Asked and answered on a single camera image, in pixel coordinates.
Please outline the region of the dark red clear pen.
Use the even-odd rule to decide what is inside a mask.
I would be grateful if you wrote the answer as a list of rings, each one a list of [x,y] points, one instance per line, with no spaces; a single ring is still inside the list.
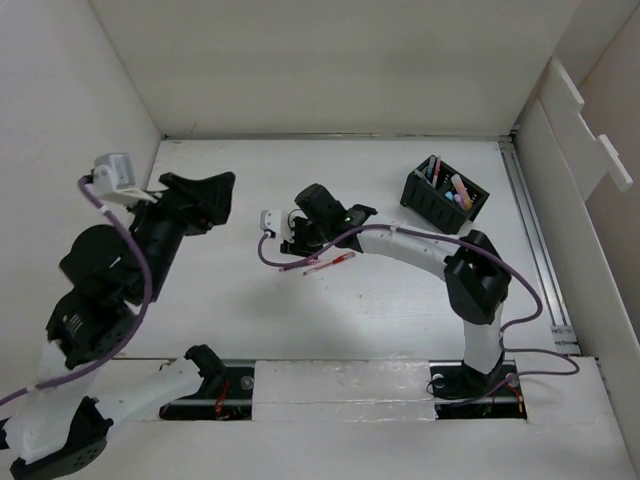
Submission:
[[[288,263],[286,265],[280,266],[278,268],[279,272],[286,272],[286,271],[291,271],[291,270],[295,270],[295,269],[299,269],[299,268],[307,268],[313,265],[317,265],[321,262],[320,259],[318,258],[305,258],[299,261],[294,261],[291,263]]]

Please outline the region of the purple highlighter marker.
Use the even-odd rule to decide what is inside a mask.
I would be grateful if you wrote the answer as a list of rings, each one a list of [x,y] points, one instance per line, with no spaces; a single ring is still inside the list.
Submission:
[[[463,194],[467,190],[466,185],[459,174],[454,174],[451,177],[451,182],[454,186],[454,189],[456,190],[456,193],[459,192]]]

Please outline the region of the orange yellow highlighter marker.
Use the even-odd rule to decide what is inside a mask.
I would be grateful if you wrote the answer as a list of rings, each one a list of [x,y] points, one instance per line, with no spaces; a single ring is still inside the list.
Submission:
[[[464,210],[470,210],[474,205],[475,197],[469,190],[466,190],[463,194],[457,192],[454,195],[454,199],[461,208]]]

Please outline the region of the blue clear gel pen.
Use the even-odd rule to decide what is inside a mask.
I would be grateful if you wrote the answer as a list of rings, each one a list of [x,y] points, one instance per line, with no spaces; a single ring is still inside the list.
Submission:
[[[437,162],[437,156],[431,155],[429,157],[429,162],[425,172],[425,177],[429,183],[432,183],[436,162]]]

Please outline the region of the pink clear gel pen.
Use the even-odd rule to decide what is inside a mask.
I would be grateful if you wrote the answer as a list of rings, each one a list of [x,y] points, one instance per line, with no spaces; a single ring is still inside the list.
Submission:
[[[434,166],[434,170],[433,170],[433,176],[432,176],[432,186],[433,186],[433,188],[437,188],[438,179],[439,179],[439,173],[440,173],[440,169],[441,169],[441,163],[442,163],[442,158],[440,156],[438,156],[437,160],[435,162],[435,166]]]

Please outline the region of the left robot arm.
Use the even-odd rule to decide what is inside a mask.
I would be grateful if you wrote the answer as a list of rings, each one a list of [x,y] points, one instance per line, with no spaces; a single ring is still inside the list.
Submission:
[[[122,427],[170,402],[212,396],[225,365],[207,345],[195,345],[148,379],[100,397],[89,390],[100,368],[119,353],[156,301],[182,240],[226,223],[235,177],[202,180],[168,173],[158,192],[140,191],[125,226],[98,177],[79,180],[105,222],[83,231],[60,269],[71,291],[56,304],[32,386],[17,392],[22,407],[1,423],[1,446],[14,454],[16,479],[56,479],[93,462]]]

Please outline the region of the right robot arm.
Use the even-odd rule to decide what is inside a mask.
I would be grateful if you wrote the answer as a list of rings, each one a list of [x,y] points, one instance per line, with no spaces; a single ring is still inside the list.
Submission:
[[[500,347],[503,304],[511,275],[492,259],[497,256],[488,237],[472,230],[463,237],[408,228],[379,213],[355,204],[345,208],[320,184],[312,184],[295,198],[301,217],[269,213],[264,217],[283,239],[284,254],[310,256],[334,242],[355,252],[398,260],[441,279],[449,305],[462,320],[464,354],[458,371],[436,380],[433,389],[441,397],[463,400],[494,387],[504,360]]]

